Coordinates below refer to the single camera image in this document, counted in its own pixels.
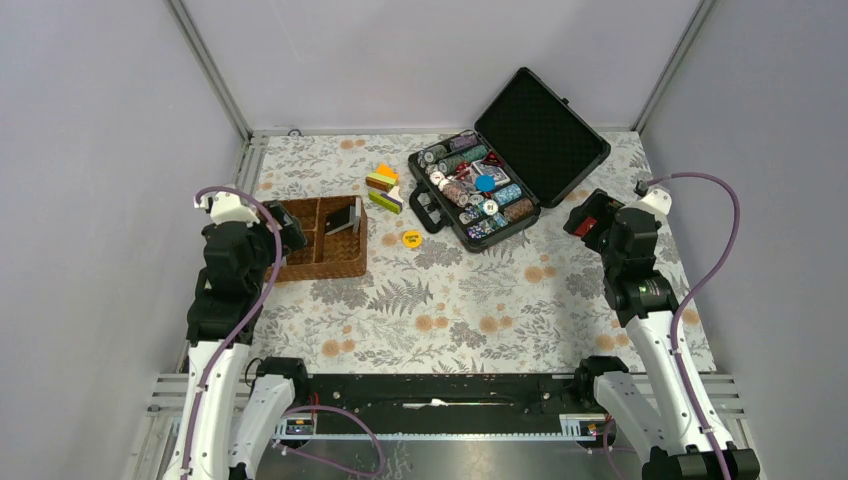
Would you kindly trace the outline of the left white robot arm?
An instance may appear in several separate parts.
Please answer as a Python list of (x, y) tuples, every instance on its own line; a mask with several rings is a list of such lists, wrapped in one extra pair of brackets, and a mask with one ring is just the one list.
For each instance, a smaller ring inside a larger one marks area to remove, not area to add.
[(284, 410), (309, 401), (310, 385), (293, 373), (263, 374), (241, 414), (237, 387), (253, 331), (290, 250), (306, 239), (277, 201), (260, 202), (229, 186), (201, 189), (196, 208), (211, 219), (202, 235), (205, 265), (187, 315), (188, 380), (166, 479), (253, 479)]

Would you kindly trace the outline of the red card holder wallet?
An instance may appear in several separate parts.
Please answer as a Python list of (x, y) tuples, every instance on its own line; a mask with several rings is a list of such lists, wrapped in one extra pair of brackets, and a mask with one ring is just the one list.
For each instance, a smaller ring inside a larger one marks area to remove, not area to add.
[(578, 225), (574, 234), (577, 237), (582, 238), (595, 226), (596, 223), (597, 223), (597, 220), (595, 218), (587, 216)]

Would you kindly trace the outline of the black VIP card stack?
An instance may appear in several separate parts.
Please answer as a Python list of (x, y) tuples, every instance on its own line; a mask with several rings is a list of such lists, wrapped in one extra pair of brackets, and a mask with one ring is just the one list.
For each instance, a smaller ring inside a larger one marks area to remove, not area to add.
[(355, 197), (352, 204), (327, 215), (325, 219), (325, 234), (331, 236), (348, 229), (353, 233), (358, 233), (362, 213), (362, 200), (360, 197)]

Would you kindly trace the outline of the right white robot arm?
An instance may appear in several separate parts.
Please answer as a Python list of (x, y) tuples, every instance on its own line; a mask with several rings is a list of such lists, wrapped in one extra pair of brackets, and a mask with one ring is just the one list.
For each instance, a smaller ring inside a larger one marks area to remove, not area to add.
[(719, 417), (680, 329), (682, 308), (655, 267), (660, 219), (670, 206), (661, 189), (643, 191), (630, 204), (597, 189), (571, 210), (564, 229), (599, 254), (605, 299), (642, 360), (655, 400), (637, 390), (615, 356), (582, 360), (571, 392), (583, 410), (603, 408), (612, 417), (639, 456), (644, 479), (757, 479), (756, 453), (738, 446)]

